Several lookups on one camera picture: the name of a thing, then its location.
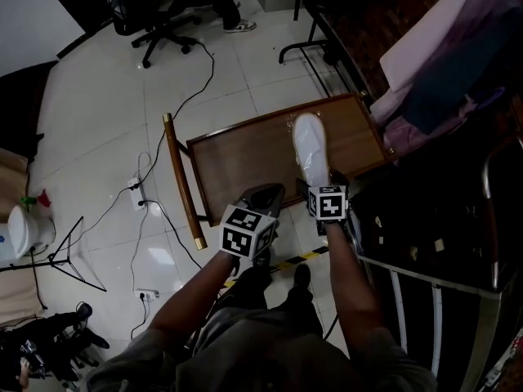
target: black metal rack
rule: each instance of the black metal rack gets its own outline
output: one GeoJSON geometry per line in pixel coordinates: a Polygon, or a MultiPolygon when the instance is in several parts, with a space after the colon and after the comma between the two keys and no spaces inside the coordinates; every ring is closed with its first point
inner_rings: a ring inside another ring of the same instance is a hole
{"type": "Polygon", "coordinates": [[[74,264],[71,261],[71,236],[74,232],[74,230],[80,225],[80,223],[83,221],[83,216],[74,224],[74,227],[67,233],[64,240],[60,243],[60,246],[56,249],[55,252],[47,256],[46,259],[39,262],[34,262],[30,265],[9,265],[8,267],[0,267],[0,273],[4,271],[9,270],[22,270],[22,269],[35,269],[37,267],[48,267],[51,266],[54,269],[57,269],[58,271],[62,272],[63,274],[67,274],[71,278],[78,280],[80,283],[86,284],[90,287],[94,287],[95,289],[98,289],[102,292],[107,292],[107,289],[103,285],[97,286],[95,284],[89,283],[81,274],[80,272],[74,267],[74,264]],[[67,242],[67,248],[62,248],[64,244],[67,242]],[[64,260],[55,260],[56,255],[61,252],[67,250],[67,255],[64,260]],[[62,269],[61,267],[64,265],[69,265],[70,268],[73,270],[75,274],[71,274],[70,272],[62,269]]]}

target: wall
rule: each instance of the wall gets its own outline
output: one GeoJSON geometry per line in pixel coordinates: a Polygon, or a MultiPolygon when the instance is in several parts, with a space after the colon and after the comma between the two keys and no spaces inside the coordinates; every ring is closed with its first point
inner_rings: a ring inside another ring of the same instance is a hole
{"type": "Polygon", "coordinates": [[[82,35],[58,0],[0,0],[0,77],[55,60],[82,35]]]}

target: white shoe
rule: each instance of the white shoe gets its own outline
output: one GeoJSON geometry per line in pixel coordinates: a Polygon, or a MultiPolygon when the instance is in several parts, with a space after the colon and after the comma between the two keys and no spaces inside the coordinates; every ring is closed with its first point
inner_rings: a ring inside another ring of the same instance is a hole
{"type": "Polygon", "coordinates": [[[223,29],[226,33],[236,33],[236,32],[249,32],[256,28],[256,24],[249,20],[240,20],[239,23],[232,29],[223,29]]]}
{"type": "Polygon", "coordinates": [[[303,178],[311,187],[329,185],[324,124],[316,114],[301,114],[293,124],[293,143],[303,178]]]}

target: shoe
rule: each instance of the shoe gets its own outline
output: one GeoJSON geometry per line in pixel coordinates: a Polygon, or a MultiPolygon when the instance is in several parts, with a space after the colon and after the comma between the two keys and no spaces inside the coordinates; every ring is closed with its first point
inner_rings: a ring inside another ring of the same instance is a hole
{"type": "Polygon", "coordinates": [[[309,288],[311,284],[311,269],[308,265],[299,265],[294,272],[294,286],[309,288]]]}
{"type": "Polygon", "coordinates": [[[82,332],[84,336],[87,336],[88,340],[94,344],[100,347],[101,349],[108,349],[110,347],[109,343],[105,341],[102,337],[95,334],[93,331],[91,331],[89,328],[85,328],[82,332]]]}
{"type": "Polygon", "coordinates": [[[268,269],[270,267],[270,248],[266,248],[254,257],[253,267],[262,267],[263,269],[268,269]]]}
{"type": "Polygon", "coordinates": [[[316,114],[300,114],[293,123],[293,144],[305,182],[310,187],[329,185],[327,138],[316,114]]]}
{"type": "Polygon", "coordinates": [[[76,313],[78,314],[80,321],[86,321],[92,315],[92,307],[83,302],[76,313]]]}
{"type": "Polygon", "coordinates": [[[236,32],[249,32],[256,28],[256,24],[249,20],[240,20],[239,23],[232,29],[223,29],[226,33],[236,33],[236,32]]]}

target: yellow black tape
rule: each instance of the yellow black tape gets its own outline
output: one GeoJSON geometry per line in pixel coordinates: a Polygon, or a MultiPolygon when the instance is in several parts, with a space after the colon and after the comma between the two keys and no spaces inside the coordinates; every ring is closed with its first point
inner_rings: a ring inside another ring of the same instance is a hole
{"type": "MultiPolygon", "coordinates": [[[[300,263],[303,263],[304,261],[310,260],[311,258],[315,258],[318,256],[321,256],[322,254],[325,254],[329,251],[329,247],[323,246],[320,248],[316,248],[315,250],[312,250],[311,252],[307,252],[303,254],[302,256],[296,256],[293,258],[289,258],[288,260],[282,261],[278,265],[273,265],[270,267],[271,273],[276,273],[277,271],[288,269],[289,267],[292,267],[294,265],[299,265],[300,263]]],[[[233,287],[236,283],[237,278],[233,280],[228,280],[224,283],[223,288],[226,289],[228,287],[233,287]]]]}

